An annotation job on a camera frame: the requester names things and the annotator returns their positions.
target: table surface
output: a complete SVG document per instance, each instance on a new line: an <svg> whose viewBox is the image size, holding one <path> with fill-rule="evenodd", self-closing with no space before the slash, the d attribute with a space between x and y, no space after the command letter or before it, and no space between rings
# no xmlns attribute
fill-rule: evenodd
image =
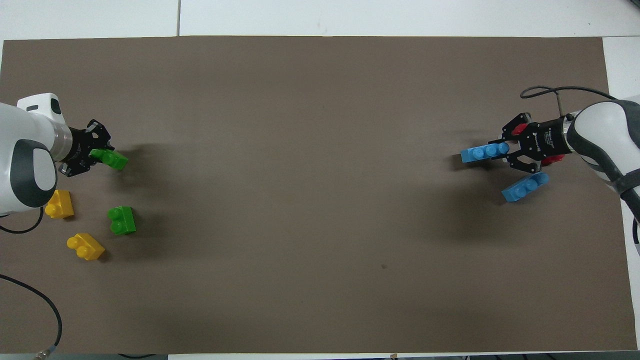
<svg viewBox="0 0 640 360"><path fill-rule="evenodd" d="M445 4L438 1L404 1L402 6L395 8L370 1L352 2L351 6L327 1L307 1L294 5L283 0L242 3L199 0L113 0L91 3L64 0L41 3L0 0L0 41L15 38L163 37L195 33L603 36L606 37L604 55L610 92L617 97L640 92L640 70L634 61L640 54L640 38L618 37L640 35L639 12L626 0L608 2L606 8L599 8L598 3L585 6L579 0L522 3L516 7L509 1L482 1L480 4L473 0ZM154 11L146 12L145 9L150 6ZM516 15L520 12L530 20L526 26L510 23L519 18ZM138 14L141 13L146 15L140 17ZM423 21L425 17L421 17L420 21L408 21L418 14L434 16L435 21ZM559 19L571 18L572 21L548 21L550 15ZM460 17L470 18L464 22L453 20ZM623 206L623 215L629 241L632 216L626 206ZM640 309L636 299L640 298L640 258L633 246L627 250L636 323L639 323Z"/></svg>
<svg viewBox="0 0 640 360"><path fill-rule="evenodd" d="M506 204L523 174L456 155L523 110L556 117L553 99L515 95L552 79L606 88L602 41L7 42L3 102L51 88L71 126L103 121L130 163L60 179L76 216L6 237L3 271L57 299L63 352L634 348L620 205L590 169L571 157ZM135 234L110 233L118 205L134 208ZM66 249L80 232L102 261ZM37 347L26 334L46 335L43 317L8 317L2 350Z"/></svg>

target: toy building block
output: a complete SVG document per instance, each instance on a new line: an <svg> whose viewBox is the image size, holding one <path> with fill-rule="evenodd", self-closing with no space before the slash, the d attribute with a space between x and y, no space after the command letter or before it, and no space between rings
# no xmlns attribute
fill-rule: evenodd
<svg viewBox="0 0 640 360"><path fill-rule="evenodd" d="M44 208L44 212L51 218L66 218L74 214L74 207L71 205L71 196L66 190L56 190L53 192L51 200Z"/></svg>
<svg viewBox="0 0 640 360"><path fill-rule="evenodd" d="M81 233L67 240L67 247L76 250L76 255L85 260L96 260L104 252L104 247L100 245L93 236Z"/></svg>
<svg viewBox="0 0 640 360"><path fill-rule="evenodd" d="M136 230L133 212L129 206L109 209L107 216L111 219L111 231L116 235L131 234Z"/></svg>
<svg viewBox="0 0 640 360"><path fill-rule="evenodd" d="M93 149L89 155L116 170L122 170L129 161L124 155L109 149Z"/></svg>
<svg viewBox="0 0 640 360"><path fill-rule="evenodd" d="M504 198L508 202L514 202L527 196L530 192L537 189L539 186L549 182L549 175L544 172L537 172L529 176L524 177L517 183L509 186L502 191Z"/></svg>
<svg viewBox="0 0 640 360"><path fill-rule="evenodd" d="M509 152L509 144L501 142L462 150L460 156L462 156L463 163L470 163L471 161L490 159L494 156L504 155L507 152Z"/></svg>

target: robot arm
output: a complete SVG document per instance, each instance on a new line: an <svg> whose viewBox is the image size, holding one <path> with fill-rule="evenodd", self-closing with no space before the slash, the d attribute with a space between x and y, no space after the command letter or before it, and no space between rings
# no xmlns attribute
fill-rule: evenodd
<svg viewBox="0 0 640 360"><path fill-rule="evenodd" d="M0 104L0 215L46 204L58 182L55 162L70 177L101 162L92 150L114 150L96 120L85 130L68 127L54 94L26 97L17 105Z"/></svg>
<svg viewBox="0 0 640 360"><path fill-rule="evenodd" d="M633 100L599 102L580 111L566 142L640 219L640 105Z"/></svg>
<svg viewBox="0 0 640 360"><path fill-rule="evenodd" d="M491 159L505 159L510 167L535 174L542 166L577 152L640 219L639 103L640 95L611 99L541 123L533 122L529 113L518 114L502 128L501 138L489 142L515 142L515 151ZM533 162L522 161L521 156Z"/></svg>

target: brown paper sheet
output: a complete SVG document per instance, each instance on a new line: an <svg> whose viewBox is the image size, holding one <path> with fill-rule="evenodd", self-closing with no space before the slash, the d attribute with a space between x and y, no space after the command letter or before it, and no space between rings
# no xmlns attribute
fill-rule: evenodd
<svg viewBox="0 0 640 360"><path fill-rule="evenodd" d="M76 215L0 234L2 273L58 305L61 352L483 352L636 347L620 203L575 155L524 176L457 154L531 85L607 89L599 38L180 37L4 43L0 102L60 97L129 157L71 179ZM600 100L564 94L566 110ZM138 231L106 212L131 206ZM1 219L19 228L37 213ZM76 233L98 261L65 246ZM0 283L0 352L54 339Z"/></svg>

